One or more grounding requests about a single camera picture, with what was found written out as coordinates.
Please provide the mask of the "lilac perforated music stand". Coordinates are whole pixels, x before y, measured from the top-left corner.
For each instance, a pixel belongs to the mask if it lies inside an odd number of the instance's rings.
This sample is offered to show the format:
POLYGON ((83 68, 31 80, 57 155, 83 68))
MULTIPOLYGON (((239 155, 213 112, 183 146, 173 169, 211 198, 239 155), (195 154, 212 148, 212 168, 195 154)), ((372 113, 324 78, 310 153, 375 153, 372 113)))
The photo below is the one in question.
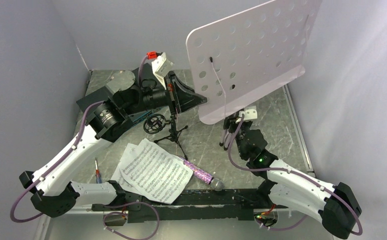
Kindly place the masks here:
POLYGON ((271 0, 193 29, 185 45, 194 89, 213 125, 305 73, 304 58, 322 2, 271 0))

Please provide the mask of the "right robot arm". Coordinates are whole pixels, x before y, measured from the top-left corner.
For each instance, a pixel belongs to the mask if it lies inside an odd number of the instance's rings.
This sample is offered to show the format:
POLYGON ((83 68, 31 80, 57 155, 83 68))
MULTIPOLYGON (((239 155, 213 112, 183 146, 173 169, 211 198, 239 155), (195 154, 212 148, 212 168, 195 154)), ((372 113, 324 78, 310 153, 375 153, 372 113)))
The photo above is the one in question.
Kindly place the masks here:
POLYGON ((251 128, 247 116, 239 111, 224 119, 221 146, 234 167, 263 178, 257 189, 259 205, 280 205, 303 213, 342 240, 361 236, 362 208, 352 188, 344 182, 333 184, 312 177, 269 152, 262 132, 251 128))

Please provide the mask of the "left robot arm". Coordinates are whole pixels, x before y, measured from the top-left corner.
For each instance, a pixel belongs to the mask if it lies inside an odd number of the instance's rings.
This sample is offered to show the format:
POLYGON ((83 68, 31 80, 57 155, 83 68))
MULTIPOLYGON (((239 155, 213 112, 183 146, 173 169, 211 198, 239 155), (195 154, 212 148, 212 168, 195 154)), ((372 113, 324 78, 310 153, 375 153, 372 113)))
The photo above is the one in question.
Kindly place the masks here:
POLYGON ((105 100, 86 108, 78 134, 63 150, 40 169, 19 176, 40 214, 56 218, 75 206, 89 204, 121 209, 126 192, 118 182, 78 183, 73 180, 76 173, 131 129, 135 115, 162 107, 168 107, 172 114, 183 113, 207 102, 173 71, 164 75, 163 83, 156 79, 139 83, 128 71, 123 78, 109 81, 105 93, 105 100))

